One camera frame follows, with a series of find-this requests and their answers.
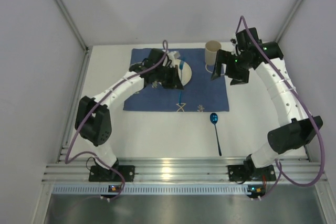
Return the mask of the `beige cup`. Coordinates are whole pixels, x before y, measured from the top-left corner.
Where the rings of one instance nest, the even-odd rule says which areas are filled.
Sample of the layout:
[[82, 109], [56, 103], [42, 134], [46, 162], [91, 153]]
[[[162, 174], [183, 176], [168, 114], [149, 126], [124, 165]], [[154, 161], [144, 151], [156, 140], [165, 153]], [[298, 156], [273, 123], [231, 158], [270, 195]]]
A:
[[216, 40], [210, 40], [205, 44], [205, 63], [208, 66], [213, 66], [215, 64], [217, 52], [221, 48], [221, 43]]

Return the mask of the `cream round plate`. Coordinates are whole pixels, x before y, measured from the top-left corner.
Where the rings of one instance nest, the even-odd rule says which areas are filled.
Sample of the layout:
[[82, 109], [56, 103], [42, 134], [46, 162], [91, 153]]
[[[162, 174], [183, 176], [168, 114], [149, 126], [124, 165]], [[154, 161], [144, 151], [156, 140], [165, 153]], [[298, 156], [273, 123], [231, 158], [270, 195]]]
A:
[[178, 74], [181, 79], [181, 83], [183, 86], [186, 86], [192, 77], [192, 70], [188, 63], [183, 60], [176, 59], [176, 65], [179, 67]]

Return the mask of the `blue cloth placemat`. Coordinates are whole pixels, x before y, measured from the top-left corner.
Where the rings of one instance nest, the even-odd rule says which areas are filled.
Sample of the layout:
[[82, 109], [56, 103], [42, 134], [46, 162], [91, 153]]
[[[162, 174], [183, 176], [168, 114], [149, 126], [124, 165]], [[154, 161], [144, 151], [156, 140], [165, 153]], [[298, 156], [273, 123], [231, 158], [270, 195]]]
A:
[[223, 77], [211, 80], [213, 66], [205, 63], [202, 48], [174, 48], [192, 70], [183, 90], [164, 89], [154, 82], [130, 96], [125, 111], [137, 112], [228, 112], [229, 102]]

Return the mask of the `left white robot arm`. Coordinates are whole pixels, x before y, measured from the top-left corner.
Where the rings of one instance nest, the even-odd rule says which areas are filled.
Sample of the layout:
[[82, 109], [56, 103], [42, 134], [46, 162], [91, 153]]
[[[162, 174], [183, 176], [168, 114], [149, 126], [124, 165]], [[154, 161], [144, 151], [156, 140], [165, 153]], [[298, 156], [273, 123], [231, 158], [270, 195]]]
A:
[[151, 49], [141, 62], [129, 67], [125, 75], [94, 97], [84, 96], [79, 101], [75, 129], [91, 148], [90, 155], [106, 172], [117, 170], [118, 159], [109, 138], [112, 133], [112, 113], [130, 96], [148, 85], [158, 82], [165, 89], [183, 89], [179, 74], [178, 51]]

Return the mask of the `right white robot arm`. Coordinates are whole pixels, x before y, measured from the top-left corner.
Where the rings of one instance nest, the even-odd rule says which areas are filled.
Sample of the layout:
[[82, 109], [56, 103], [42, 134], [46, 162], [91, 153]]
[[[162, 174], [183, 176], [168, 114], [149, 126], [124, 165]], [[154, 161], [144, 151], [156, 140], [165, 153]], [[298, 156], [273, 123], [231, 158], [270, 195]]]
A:
[[277, 42], [262, 42], [256, 28], [236, 33], [231, 42], [233, 51], [216, 50], [211, 79], [219, 78], [225, 65], [225, 76], [231, 79], [231, 85], [247, 84], [250, 70], [255, 70], [278, 116], [279, 127], [269, 131], [267, 142], [248, 155], [243, 163], [245, 179], [260, 178], [282, 154], [302, 148], [314, 137], [320, 137], [323, 120], [320, 116], [312, 116], [299, 99]]

